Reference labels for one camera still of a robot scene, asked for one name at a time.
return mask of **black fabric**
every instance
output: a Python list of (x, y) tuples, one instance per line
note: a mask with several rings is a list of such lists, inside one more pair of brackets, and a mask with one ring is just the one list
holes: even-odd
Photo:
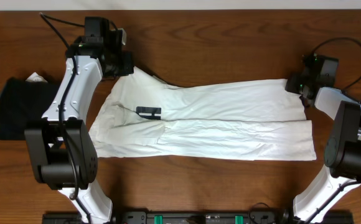
[(46, 82), (8, 79), (0, 97), (0, 140), (24, 140), (27, 122), (41, 119), (58, 89)]

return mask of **white wall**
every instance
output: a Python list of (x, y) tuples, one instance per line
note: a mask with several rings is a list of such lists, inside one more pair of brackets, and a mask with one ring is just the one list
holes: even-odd
[(361, 0), (0, 0), (0, 10), (361, 9)]

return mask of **green tape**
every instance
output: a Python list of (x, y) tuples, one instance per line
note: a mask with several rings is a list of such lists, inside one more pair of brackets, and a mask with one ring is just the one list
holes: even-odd
[(154, 224), (162, 224), (162, 215), (156, 215), (154, 217)]
[(236, 215), (236, 224), (243, 224), (243, 217), (241, 215)]

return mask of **wooden table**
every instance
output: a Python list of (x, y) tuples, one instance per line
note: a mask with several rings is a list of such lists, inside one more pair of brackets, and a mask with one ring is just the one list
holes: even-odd
[[(301, 55), (331, 37), (361, 40), (361, 11), (61, 11), (51, 16), (82, 23), (85, 16), (112, 19), (128, 33), (136, 65), (179, 86), (263, 78), (287, 78), (302, 69)], [(73, 41), (83, 30), (56, 24)], [(0, 12), (0, 90), (9, 77), (32, 72), (60, 82), (65, 47), (37, 12)], [(361, 50), (348, 42), (320, 49), (340, 59), (335, 86), (361, 74)], [(114, 81), (98, 85), (87, 125), (95, 119)], [(350, 89), (361, 99), (361, 82)], [(332, 121), (312, 109), (318, 160), (229, 161), (161, 156), (100, 159), (98, 181), (117, 211), (247, 210), (256, 202), (283, 208), (301, 193), (323, 165)], [(361, 187), (340, 200), (361, 224)], [(40, 223), (46, 211), (74, 211), (70, 201), (37, 184), (25, 142), (0, 141), (0, 223)]]

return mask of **brown wood surface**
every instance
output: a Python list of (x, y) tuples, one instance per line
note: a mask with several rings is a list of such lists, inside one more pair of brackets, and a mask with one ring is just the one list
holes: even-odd
[[(136, 65), (179, 86), (286, 78), (302, 69), (301, 55), (331, 37), (361, 40), (361, 11), (61, 11), (51, 16), (83, 22), (112, 19), (128, 33)], [(82, 30), (55, 24), (72, 41)], [(65, 47), (37, 12), (0, 12), (0, 91), (9, 77), (32, 72), (59, 82)], [(340, 59), (336, 87), (361, 74), (361, 50), (348, 42), (320, 49)], [(98, 85), (88, 126), (114, 81)], [(361, 99), (361, 82), (350, 94)], [(247, 210), (256, 202), (290, 205), (323, 165), (332, 127), (324, 114), (306, 110), (313, 122), (318, 160), (311, 162), (229, 161), (162, 156), (100, 159), (98, 177), (115, 209), (154, 211)], [(340, 200), (361, 224), (361, 187)], [(32, 175), (25, 142), (0, 141), (0, 223), (40, 223), (46, 211), (73, 211), (70, 201)]]

